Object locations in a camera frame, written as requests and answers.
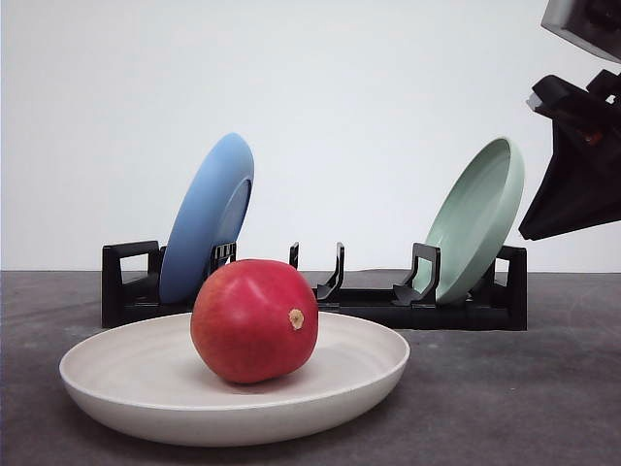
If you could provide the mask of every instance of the gray table surface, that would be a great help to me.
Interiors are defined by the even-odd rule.
[[[403,274],[350,273],[345,284]],[[58,362],[101,331],[99,273],[1,278],[2,464],[621,464],[620,274],[531,274],[526,332],[405,330],[407,369],[375,408],[306,438],[235,449],[134,439],[68,397]]]

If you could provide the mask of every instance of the dish rack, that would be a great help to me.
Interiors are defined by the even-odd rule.
[[[187,313],[192,310],[193,295],[174,304],[161,303],[158,296],[159,272],[166,247],[156,241],[104,246],[102,261],[102,326],[117,327],[158,316]],[[147,275],[123,282],[120,259],[148,255]],[[236,260],[237,244],[227,243],[212,249],[211,270]],[[289,264],[298,268],[300,245],[289,249]],[[312,290],[319,311],[357,316],[391,328],[454,330],[526,330],[526,249],[503,246],[497,260],[508,261],[507,282],[496,278],[496,261],[456,305],[439,305],[436,288],[440,281],[441,249],[420,243],[412,248],[410,270],[400,283],[386,288],[343,287],[345,248],[337,243],[335,270],[325,283]],[[418,291],[413,281],[420,260],[431,264],[431,279]]]

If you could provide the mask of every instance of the plate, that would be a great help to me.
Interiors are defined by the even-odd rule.
[[[210,272],[213,247],[237,241],[253,180],[250,148],[240,135],[227,134],[205,157],[181,203],[162,262],[162,303],[192,296]]]
[[[513,225],[524,187],[518,148],[499,138],[483,148],[444,200],[426,244],[441,249],[439,304],[461,302],[496,259]],[[429,283],[431,266],[420,261],[414,288]]]
[[[100,333],[70,349],[60,375],[92,418],[128,435],[174,445],[232,447],[335,427],[379,403],[397,384],[408,342],[368,320],[319,314],[317,344],[297,371],[255,384],[227,383],[193,347],[190,314]]]

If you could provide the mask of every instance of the light green plate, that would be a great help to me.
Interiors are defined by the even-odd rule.
[[[524,186],[524,161],[509,139],[500,138],[478,153],[453,186],[427,236],[441,249],[439,304],[461,302],[496,259],[513,225]],[[414,288],[430,280],[421,260]]]

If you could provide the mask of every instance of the blue plate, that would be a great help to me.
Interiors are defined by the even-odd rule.
[[[160,274],[162,303],[192,296],[210,272],[213,247],[237,241],[254,180],[252,152],[231,133],[205,157],[187,190]]]

